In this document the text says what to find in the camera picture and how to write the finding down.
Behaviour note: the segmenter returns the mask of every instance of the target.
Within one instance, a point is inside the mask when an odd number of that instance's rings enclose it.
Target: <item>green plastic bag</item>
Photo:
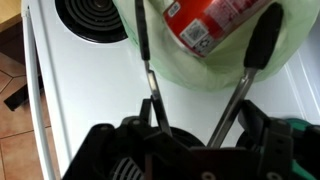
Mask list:
[[[138,48],[134,0],[113,0],[125,30]],[[256,76],[261,81],[278,72],[299,48],[311,30],[319,9],[319,0],[275,0],[284,8],[284,19],[274,53],[268,66]],[[243,75],[243,59],[252,31],[268,7],[265,6],[230,34],[206,58],[185,53],[170,37],[162,12],[170,0],[144,0],[151,64],[162,77],[193,90],[215,91],[236,85]]]

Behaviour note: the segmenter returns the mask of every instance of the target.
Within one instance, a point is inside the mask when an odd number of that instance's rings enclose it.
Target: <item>brown floor tile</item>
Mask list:
[[[11,77],[26,75],[25,66],[2,53],[0,53],[0,70]]]
[[[26,84],[26,77],[14,78],[0,94],[0,138],[33,130],[29,103],[15,111],[4,104],[4,100]],[[45,126],[50,126],[45,95],[41,96]]]
[[[60,178],[51,128],[47,128],[51,158],[56,179]],[[6,180],[42,180],[39,156],[33,132],[1,140]]]
[[[2,162],[2,153],[0,152],[0,180],[5,180],[4,178],[4,170],[3,170],[3,162]]]
[[[12,77],[6,75],[5,73],[0,71],[0,93],[4,90],[4,88],[8,85]]]

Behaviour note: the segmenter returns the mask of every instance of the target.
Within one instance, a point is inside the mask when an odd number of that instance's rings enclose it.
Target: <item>kitchen counter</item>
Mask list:
[[[21,0],[0,0],[0,33],[21,21]]]

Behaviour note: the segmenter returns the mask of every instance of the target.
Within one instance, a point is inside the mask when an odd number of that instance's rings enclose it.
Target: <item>can label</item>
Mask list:
[[[184,49],[205,57],[270,0],[176,0],[163,13]]]

